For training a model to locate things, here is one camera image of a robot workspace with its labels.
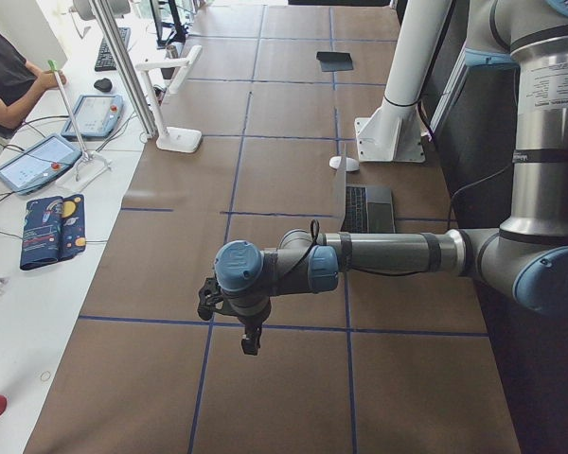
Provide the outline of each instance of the dark blue booklet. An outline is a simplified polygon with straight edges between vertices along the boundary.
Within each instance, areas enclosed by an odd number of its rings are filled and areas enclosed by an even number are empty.
[[[23,228],[21,270],[69,260],[86,248],[84,196],[29,201]]]

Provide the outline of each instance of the laptop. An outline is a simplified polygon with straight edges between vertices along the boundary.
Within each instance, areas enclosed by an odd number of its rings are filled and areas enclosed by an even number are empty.
[[[394,205],[391,189],[381,185],[347,184],[346,146],[333,182],[335,217],[341,232],[351,234],[394,234]]]

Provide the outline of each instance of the computer mouse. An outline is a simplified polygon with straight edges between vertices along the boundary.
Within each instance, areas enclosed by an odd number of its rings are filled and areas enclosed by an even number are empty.
[[[335,169],[339,168],[340,164],[341,156],[332,156],[328,162],[328,165]],[[360,170],[360,163],[357,159],[347,158],[346,170],[347,172],[356,172]]]
[[[107,78],[103,78],[103,79],[99,79],[95,82],[95,85],[93,85],[96,89],[98,89],[100,92],[102,93],[110,93],[112,91],[112,82],[107,79]]]

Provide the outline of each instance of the black keyboard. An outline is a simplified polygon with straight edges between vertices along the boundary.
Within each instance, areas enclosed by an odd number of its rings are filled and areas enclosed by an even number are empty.
[[[127,26],[119,26],[118,30],[124,46],[128,47],[131,38],[131,29]],[[105,42],[105,38],[101,40],[101,45],[98,47],[97,62],[95,63],[95,71],[114,71],[115,61],[110,48]]]
[[[345,220],[343,232],[351,234],[368,233],[368,212],[366,211],[366,188],[361,186],[346,187]]]

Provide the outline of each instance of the white tabletop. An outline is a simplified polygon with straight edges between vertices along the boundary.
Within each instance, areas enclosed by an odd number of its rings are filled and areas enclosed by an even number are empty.
[[[73,104],[79,95],[98,94],[96,79],[109,78],[112,93],[124,97],[124,109],[118,126],[133,114],[120,77],[116,71],[96,73],[93,70],[98,51],[100,30],[85,38],[83,52],[63,68],[68,83],[66,93]],[[155,39],[147,34],[146,25],[133,29],[129,43],[132,60],[155,55]],[[65,114],[61,94],[47,92],[28,120]],[[32,123],[43,134],[59,132],[64,120]],[[31,127],[23,127],[10,141],[26,148],[42,136]],[[7,278],[0,296],[0,393],[9,400],[0,416],[0,453],[20,453],[33,430],[52,379],[68,342],[80,307],[91,284],[98,262],[115,223],[124,193],[133,176],[144,146],[142,126],[133,117],[125,133],[111,142],[101,154],[112,162],[112,171],[100,175],[82,194],[85,198],[86,251],[72,260],[34,271],[19,270],[21,239],[0,234],[0,278]],[[100,142],[87,142],[95,149]],[[6,149],[0,165],[16,155]],[[82,180],[93,174],[98,163],[83,166]],[[11,195],[0,202],[0,231],[20,236],[26,203],[49,196],[69,196],[78,192],[69,171],[61,179],[28,196]],[[9,192],[0,182],[0,194]]]

